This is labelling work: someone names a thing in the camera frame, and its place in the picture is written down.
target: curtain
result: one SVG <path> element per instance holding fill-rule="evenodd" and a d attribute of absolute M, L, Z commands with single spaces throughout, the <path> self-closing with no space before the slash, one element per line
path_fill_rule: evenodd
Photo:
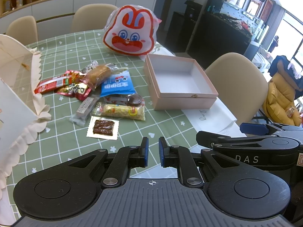
<path fill-rule="evenodd" d="M 280 5 L 275 4 L 273 7 L 272 14 L 268 20 L 267 25 L 269 29 L 261 43 L 261 45 L 267 50 L 274 39 L 275 33 L 285 15 L 286 10 Z"/>

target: blue snack bag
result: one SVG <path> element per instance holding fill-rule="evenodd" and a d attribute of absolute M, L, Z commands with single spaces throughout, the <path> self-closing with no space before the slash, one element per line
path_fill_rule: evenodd
<path fill-rule="evenodd" d="M 122 71 L 118 74 L 111 75 L 107 80 L 105 80 L 101 85 L 101 95 L 100 97 L 121 94 L 129 95 L 135 94 L 134 85 L 131 81 L 131 76 L 128 69 Z"/>

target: brown chocolate square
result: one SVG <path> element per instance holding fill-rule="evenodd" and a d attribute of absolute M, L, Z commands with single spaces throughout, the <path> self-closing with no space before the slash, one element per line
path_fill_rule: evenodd
<path fill-rule="evenodd" d="M 113 135 L 114 121 L 111 120 L 96 120 L 93 128 L 94 134 Z"/>

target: table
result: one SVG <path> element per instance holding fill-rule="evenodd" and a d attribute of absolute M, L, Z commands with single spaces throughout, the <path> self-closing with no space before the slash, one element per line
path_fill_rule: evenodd
<path fill-rule="evenodd" d="M 37 141 L 20 156 L 19 164 L 7 178 L 8 198 L 4 192 L 6 196 L 0 201 L 0 208 L 3 208 L 2 205 L 8 206 L 9 200 L 16 219 L 19 218 L 19 213 L 12 193 L 18 181 L 31 173 L 96 149 L 106 148 L 109 152 L 117 152 L 123 146 L 139 145 L 142 137 L 146 136 L 149 138 L 148 167 L 131 170 L 131 177 L 176 177 L 174 168 L 160 167 L 160 136 L 164 136 L 169 145 L 177 144 L 191 150 L 199 150 L 195 137 L 201 129 L 222 135 L 232 133 L 231 136 L 243 136 L 234 123 L 236 119 L 219 99 L 210 110 L 191 110 L 186 115 L 185 110 L 154 111 L 143 72 L 144 62 L 138 57 L 114 54 L 105 48 L 102 36 L 102 30 L 95 30 L 58 36 L 29 45 L 30 48 L 38 47 L 42 53 L 41 79 L 58 76 L 66 70 L 82 69 L 93 60 L 97 60 L 99 64 L 115 63 L 118 67 L 128 67 L 137 93 L 145 100 L 146 121 L 120 119 L 118 140 L 89 138 L 86 137 L 89 119 L 84 128 L 69 121 L 69 117 L 75 113 L 81 102 L 59 94 L 45 94 L 45 103 L 51 106 L 52 120 L 39 134 Z M 172 55 L 158 43 L 152 53 Z M 199 118 L 201 115 L 204 122 L 202 124 Z M 3 213 L 0 213 L 0 223 L 11 224 L 1 221 L 2 216 Z"/>

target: rabbit plush bag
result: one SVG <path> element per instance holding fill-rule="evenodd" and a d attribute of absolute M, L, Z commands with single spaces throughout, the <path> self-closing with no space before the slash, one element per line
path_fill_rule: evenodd
<path fill-rule="evenodd" d="M 110 15 L 103 42 L 120 54 L 146 55 L 154 48 L 158 27 L 159 20 L 152 11 L 142 6 L 126 5 Z"/>

